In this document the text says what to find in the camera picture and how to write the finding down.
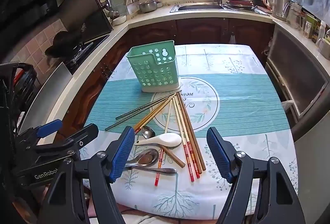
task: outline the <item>metal pot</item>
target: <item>metal pot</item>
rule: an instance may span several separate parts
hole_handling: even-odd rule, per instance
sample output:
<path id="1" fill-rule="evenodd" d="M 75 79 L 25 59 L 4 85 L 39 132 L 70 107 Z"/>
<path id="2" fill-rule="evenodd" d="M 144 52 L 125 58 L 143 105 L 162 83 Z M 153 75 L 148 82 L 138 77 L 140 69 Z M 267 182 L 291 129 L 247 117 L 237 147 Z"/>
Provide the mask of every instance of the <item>metal pot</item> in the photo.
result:
<path id="1" fill-rule="evenodd" d="M 156 0 L 150 0 L 139 4 L 139 9 L 142 13 L 149 13 L 157 9 Z"/>

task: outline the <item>tablecloth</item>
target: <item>tablecloth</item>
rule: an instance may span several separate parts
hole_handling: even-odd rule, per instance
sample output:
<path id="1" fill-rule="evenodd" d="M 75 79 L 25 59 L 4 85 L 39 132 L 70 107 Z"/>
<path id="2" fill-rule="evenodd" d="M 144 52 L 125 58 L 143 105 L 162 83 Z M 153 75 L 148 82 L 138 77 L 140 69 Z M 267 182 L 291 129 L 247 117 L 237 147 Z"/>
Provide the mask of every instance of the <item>tablecloth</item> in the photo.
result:
<path id="1" fill-rule="evenodd" d="M 186 45 L 176 46 L 178 70 L 185 106 L 194 127 L 206 164 L 200 179 L 191 183 L 188 168 L 183 169 L 165 156 L 162 167 L 178 170 L 176 176 L 161 175 L 158 187 L 155 174 L 131 170 L 112 184 L 116 201 L 141 211 L 187 219 L 217 219 L 230 190 L 220 176 L 206 142 L 206 131 L 214 126 L 225 140 L 250 157 L 281 160 L 291 182 L 298 190 L 298 170 L 291 131 L 276 91 L 263 66 L 248 46 Z M 142 93 L 138 80 L 124 57 L 95 102 L 86 124 L 99 127 L 98 138 L 80 150 L 81 158 L 90 158 L 117 139 L 126 125 L 133 126 L 149 111 L 104 132 L 115 117 L 158 99 L 167 93 Z M 151 121 L 156 134 L 164 131 L 168 106 Z M 178 133 L 174 111 L 169 131 Z M 149 146 L 133 146 L 129 159 Z M 183 147 L 173 152 L 185 162 Z M 255 209 L 258 180 L 253 180 L 246 214 Z"/>

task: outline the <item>kettle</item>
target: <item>kettle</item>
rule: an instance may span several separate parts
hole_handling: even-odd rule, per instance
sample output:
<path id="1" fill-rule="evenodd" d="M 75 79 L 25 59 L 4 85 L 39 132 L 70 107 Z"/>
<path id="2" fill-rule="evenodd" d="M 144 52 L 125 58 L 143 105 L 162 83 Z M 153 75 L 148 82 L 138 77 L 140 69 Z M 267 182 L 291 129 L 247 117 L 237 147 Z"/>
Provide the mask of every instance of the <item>kettle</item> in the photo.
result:
<path id="1" fill-rule="evenodd" d="M 286 4 L 290 4 L 290 0 L 268 0 L 268 3 L 270 6 L 273 6 L 272 16 L 281 21 L 286 21 L 289 13 Z"/>

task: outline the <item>green utensil holder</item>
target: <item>green utensil holder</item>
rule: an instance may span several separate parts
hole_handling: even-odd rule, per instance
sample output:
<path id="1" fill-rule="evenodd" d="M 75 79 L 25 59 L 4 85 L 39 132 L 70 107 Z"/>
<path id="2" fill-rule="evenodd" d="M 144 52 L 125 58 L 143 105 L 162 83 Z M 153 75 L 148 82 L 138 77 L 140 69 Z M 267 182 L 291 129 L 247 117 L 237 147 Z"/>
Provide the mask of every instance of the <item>green utensil holder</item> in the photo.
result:
<path id="1" fill-rule="evenodd" d="M 167 92 L 180 88 L 174 41 L 132 47 L 127 58 L 143 92 Z"/>

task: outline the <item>wooden cabinet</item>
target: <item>wooden cabinet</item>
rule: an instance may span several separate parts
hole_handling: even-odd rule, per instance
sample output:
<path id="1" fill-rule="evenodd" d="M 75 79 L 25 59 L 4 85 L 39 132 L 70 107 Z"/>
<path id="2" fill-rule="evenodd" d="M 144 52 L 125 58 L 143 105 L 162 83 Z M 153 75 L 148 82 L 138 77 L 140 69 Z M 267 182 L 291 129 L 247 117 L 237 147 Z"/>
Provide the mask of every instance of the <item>wooden cabinet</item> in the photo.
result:
<path id="1" fill-rule="evenodd" d="M 136 45 L 153 42 L 176 40 L 177 27 L 175 20 L 158 22 L 131 29 L 131 39 Z"/>
<path id="2" fill-rule="evenodd" d="M 273 37 L 274 27 L 274 24 L 260 21 L 229 19 L 229 32 L 235 36 L 236 44 L 250 46 L 263 66 L 267 60 L 263 51 Z"/>
<path id="3" fill-rule="evenodd" d="M 55 141 L 63 140 L 84 127 L 96 99 L 111 73 L 125 53 L 136 45 L 133 41 L 134 39 L 132 39 L 131 31 L 129 30 L 96 65 L 71 102 L 62 120 L 63 127 L 57 132 Z"/>
<path id="4" fill-rule="evenodd" d="M 200 18 L 177 20 L 176 45 L 228 43 L 228 19 Z"/>

